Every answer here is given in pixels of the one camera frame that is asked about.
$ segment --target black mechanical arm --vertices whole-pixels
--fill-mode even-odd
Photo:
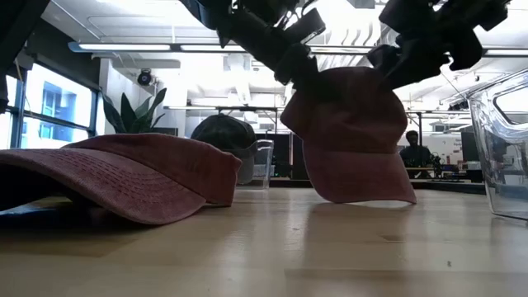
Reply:
[[[220,45],[233,40],[275,72],[283,84],[302,85],[318,73],[317,60],[306,45],[326,28],[316,9],[289,28],[299,0],[181,0],[204,26],[218,33]]]
[[[315,1],[308,0],[304,8]],[[440,67],[451,62],[449,56],[452,70],[471,68],[484,54],[474,28],[489,31],[504,21],[510,1],[389,0],[379,20],[399,33],[396,45],[379,45],[367,58],[392,88],[439,75]],[[318,81],[317,61],[305,44],[325,30],[317,10],[298,16],[299,21],[285,29],[283,21],[295,14],[299,0],[182,2],[202,24],[217,31],[221,46],[235,41],[273,70],[277,81],[293,81],[295,87]],[[375,0],[349,2],[354,6],[372,2],[374,6]]]

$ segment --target desk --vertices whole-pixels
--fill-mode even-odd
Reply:
[[[434,171],[433,167],[406,167],[405,170],[409,171]]]
[[[155,229],[4,227],[0,296],[526,296],[524,223],[494,217],[485,196],[417,196],[401,208],[239,191],[231,208]]]

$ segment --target person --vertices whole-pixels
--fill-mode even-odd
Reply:
[[[402,149],[399,152],[400,157],[405,164],[405,167],[430,167],[432,166],[431,162],[431,151],[429,148],[424,148],[418,145],[418,132],[411,130],[405,134],[405,138],[409,142],[409,146]],[[415,178],[416,175],[420,173],[419,177],[428,178],[428,172],[408,172],[410,178]]]

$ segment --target cap brim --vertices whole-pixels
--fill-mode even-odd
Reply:
[[[18,191],[2,195],[0,210],[14,207],[18,201],[18,205],[30,202],[26,191],[31,192],[33,200],[49,194],[49,189],[41,193],[25,189],[24,186],[38,184],[27,181],[28,177],[51,178],[97,205],[142,224],[172,223],[194,214],[205,204],[205,198],[150,167],[91,149],[3,151],[0,152],[0,175],[8,175],[10,181],[20,183]]]
[[[333,152],[306,143],[303,150],[313,188],[326,200],[416,203],[413,186],[397,153]]]

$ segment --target fluorescent light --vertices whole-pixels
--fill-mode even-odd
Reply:
[[[214,106],[165,106],[164,108],[181,111],[216,111]]]
[[[226,45],[223,49],[220,45],[181,45],[180,48],[186,52],[246,52],[240,45]]]
[[[144,4],[153,4],[153,3],[163,3],[163,1],[159,0],[97,0],[99,3],[127,3],[127,4],[137,4],[137,3],[144,3]]]
[[[314,54],[368,54],[372,47],[363,46],[312,46]]]
[[[485,57],[493,56],[518,56],[520,58],[528,57],[528,49],[488,49],[485,54]]]
[[[449,129],[449,131],[460,131],[462,129],[465,129],[465,128],[469,128],[471,127],[473,124],[467,124],[467,125],[462,125],[460,127],[456,127],[456,128],[451,128]]]
[[[435,114],[435,115],[468,115],[469,111],[420,111],[420,110],[410,110],[405,111],[407,114],[416,114],[416,113],[422,113],[422,114]]]
[[[258,134],[265,134],[265,133],[268,133],[268,134],[274,134],[275,133],[275,129],[254,129],[253,130],[255,133],[258,133]],[[277,134],[290,134],[291,131],[289,129],[277,129]]]
[[[92,51],[170,51],[170,45],[135,45],[135,44],[80,44],[82,50]]]

